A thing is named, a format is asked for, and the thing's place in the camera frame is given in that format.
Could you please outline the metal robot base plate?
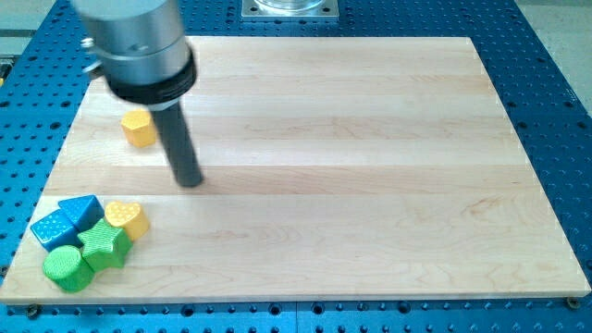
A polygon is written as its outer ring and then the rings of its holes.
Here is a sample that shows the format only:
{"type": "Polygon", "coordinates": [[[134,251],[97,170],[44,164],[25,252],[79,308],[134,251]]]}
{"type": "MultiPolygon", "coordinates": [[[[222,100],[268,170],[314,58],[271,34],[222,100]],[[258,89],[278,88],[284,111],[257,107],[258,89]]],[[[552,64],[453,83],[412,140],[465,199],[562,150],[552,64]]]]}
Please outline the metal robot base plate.
{"type": "Polygon", "coordinates": [[[244,19],[336,19],[338,0],[242,0],[244,19]]]}

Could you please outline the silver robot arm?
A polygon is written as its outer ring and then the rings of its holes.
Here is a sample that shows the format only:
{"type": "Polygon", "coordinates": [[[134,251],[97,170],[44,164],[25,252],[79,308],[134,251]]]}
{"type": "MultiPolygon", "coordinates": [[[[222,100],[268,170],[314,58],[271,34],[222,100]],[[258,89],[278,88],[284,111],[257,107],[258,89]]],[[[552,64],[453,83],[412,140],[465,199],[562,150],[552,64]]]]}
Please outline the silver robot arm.
{"type": "Polygon", "coordinates": [[[179,101],[196,82],[193,51],[175,0],[72,0],[96,57],[83,72],[119,98],[151,111],[179,101]]]}

